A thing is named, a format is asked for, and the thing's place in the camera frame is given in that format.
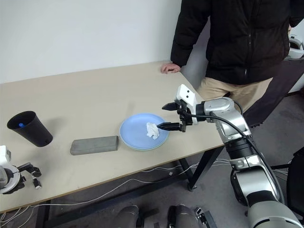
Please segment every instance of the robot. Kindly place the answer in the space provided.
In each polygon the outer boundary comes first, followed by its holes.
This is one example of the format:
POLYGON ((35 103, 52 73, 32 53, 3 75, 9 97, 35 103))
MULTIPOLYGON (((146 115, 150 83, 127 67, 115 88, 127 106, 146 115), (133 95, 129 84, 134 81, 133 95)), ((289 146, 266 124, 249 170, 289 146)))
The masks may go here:
POLYGON ((25 177, 21 175, 22 171, 31 174, 35 189, 41 188, 41 183, 37 177, 41 176, 39 168, 31 163, 26 163, 16 167, 10 163, 11 152, 6 146, 0 146, 0 193, 12 194, 13 192, 25 187, 25 177))
MULTIPOLYGON (((236 199, 248 206, 250 228, 303 228, 293 212, 285 205, 280 185, 263 154, 253 142, 250 129, 235 103, 228 97, 198 103, 194 92, 180 85, 174 103, 164 110, 177 111, 181 123, 161 123, 158 128, 186 132, 186 127, 201 121, 215 123, 230 156, 230 175, 236 199)), ((176 228, 199 228, 200 213, 184 205, 176 207, 176 228)), ((111 228, 134 228, 138 208, 123 209, 111 228)))

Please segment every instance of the black chair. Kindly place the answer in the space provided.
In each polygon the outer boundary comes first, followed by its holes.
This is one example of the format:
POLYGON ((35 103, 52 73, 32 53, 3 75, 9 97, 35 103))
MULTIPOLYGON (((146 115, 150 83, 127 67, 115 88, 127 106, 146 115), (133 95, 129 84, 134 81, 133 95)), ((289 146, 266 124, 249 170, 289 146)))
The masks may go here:
POLYGON ((288 168, 287 176, 287 206, 304 218, 304 147, 294 153, 290 164, 276 165, 274 169, 288 168))

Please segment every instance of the floor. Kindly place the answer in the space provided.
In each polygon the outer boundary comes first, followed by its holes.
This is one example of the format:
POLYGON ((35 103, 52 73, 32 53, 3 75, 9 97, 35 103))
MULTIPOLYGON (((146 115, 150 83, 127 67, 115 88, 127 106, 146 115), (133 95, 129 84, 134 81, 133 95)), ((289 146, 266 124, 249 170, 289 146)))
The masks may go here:
MULTIPOLYGON (((292 159, 293 153, 304 146, 304 97, 299 95, 286 97, 261 126, 252 129, 252 134, 258 148, 264 153, 270 165, 287 163, 292 159)), ((197 163, 201 156, 201 154, 198 154, 190 157, 188 159, 189 164, 197 163)), ((223 151, 220 158, 228 159, 227 153, 223 151)), ((165 167, 174 167, 175 165, 177 163, 167 164, 165 167)), ((219 228, 245 228, 247 227, 247 218, 244 216, 246 208, 235 199, 229 180, 230 171, 231 167, 229 165, 214 166, 203 179, 199 180, 198 188, 194 192, 189 192, 186 189, 187 183, 182 181, 153 193, 126 200, 103 211, 58 227, 107 228, 123 207, 138 205, 142 210, 159 210, 158 214, 146 219, 145 228, 165 228, 169 206, 182 203, 191 208, 200 206, 203 210, 209 210, 219 228)), ((128 179, 135 178, 143 181, 154 181, 160 177, 169 176, 170 172, 178 174, 181 170, 140 172, 52 200, 52 203, 65 204, 86 201, 103 195, 128 179)), ((286 178, 285 175, 280 173, 277 175, 283 179, 286 178)), ((279 179, 279 181, 283 190, 285 190, 285 181, 282 179, 279 179)), ((131 181, 104 198, 135 188, 141 184, 131 181)), ((50 211, 50 217, 77 207, 79 206, 53 206, 50 211)), ((21 225, 28 219, 31 211, 32 209, 28 209, 17 219, 11 221, 7 227, 16 228, 21 225)), ((31 219, 23 227, 35 227, 36 214, 37 209, 34 209, 31 219)))

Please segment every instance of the black metal table frame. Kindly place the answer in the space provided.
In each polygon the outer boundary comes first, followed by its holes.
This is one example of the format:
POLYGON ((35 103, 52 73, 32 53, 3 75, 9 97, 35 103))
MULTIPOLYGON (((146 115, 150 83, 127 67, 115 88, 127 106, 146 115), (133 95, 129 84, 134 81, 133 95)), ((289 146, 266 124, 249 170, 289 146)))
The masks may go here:
MULTIPOLYGON (((113 204, 116 204, 118 202, 121 202, 123 200, 136 198, 136 197, 145 195, 147 193, 167 187, 171 184, 174 184, 179 181, 186 180, 186 179, 188 179, 188 181, 189 181, 188 189, 190 191, 193 191, 196 188, 195 184, 198 181, 198 179, 202 178, 208 172, 209 168, 212 166, 213 162, 219 156, 219 154, 221 153, 223 148, 224 148, 224 146, 220 146, 220 147, 205 151, 194 173, 192 172, 191 169, 189 169, 189 164, 188 164, 186 158, 182 158, 182 159, 179 159, 179 162, 180 162, 183 170, 187 170, 183 175, 166 178, 166 179, 160 180, 153 184, 146 184, 142 187, 139 187, 139 188, 136 188, 133 190, 129 190, 124 193, 120 193, 120 194, 110 197, 108 199, 101 200, 101 201, 89 204, 87 206, 63 213, 52 219, 48 218, 50 205, 40 206, 40 207, 38 207, 36 228, 53 228, 53 227, 59 226, 61 224, 88 216, 90 214, 103 210, 103 209, 105 209, 113 204)), ((50 203, 51 203, 51 200, 48 200, 41 204, 50 204, 50 203)))

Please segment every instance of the wooden table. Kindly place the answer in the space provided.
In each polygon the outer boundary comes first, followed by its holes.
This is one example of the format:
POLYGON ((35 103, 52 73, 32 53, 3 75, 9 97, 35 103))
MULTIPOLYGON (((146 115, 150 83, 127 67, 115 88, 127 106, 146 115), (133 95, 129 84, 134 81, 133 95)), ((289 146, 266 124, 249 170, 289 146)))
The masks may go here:
POLYGON ((75 139, 119 135, 124 119, 138 113, 154 113, 168 122, 179 122, 176 112, 162 110, 173 102, 177 88, 193 87, 181 73, 160 73, 162 63, 90 70, 0 85, 0 145, 11 151, 13 165, 31 162, 40 168, 42 189, 35 190, 30 177, 25 188, 0 195, 0 211, 90 188, 107 181, 222 146, 215 125, 200 123, 186 133, 170 132, 168 140, 151 151, 136 151, 121 140, 118 151, 73 156, 75 139), (6 127, 17 113, 35 111, 54 136, 38 148, 6 127), (87 175, 90 170, 95 175, 87 175))

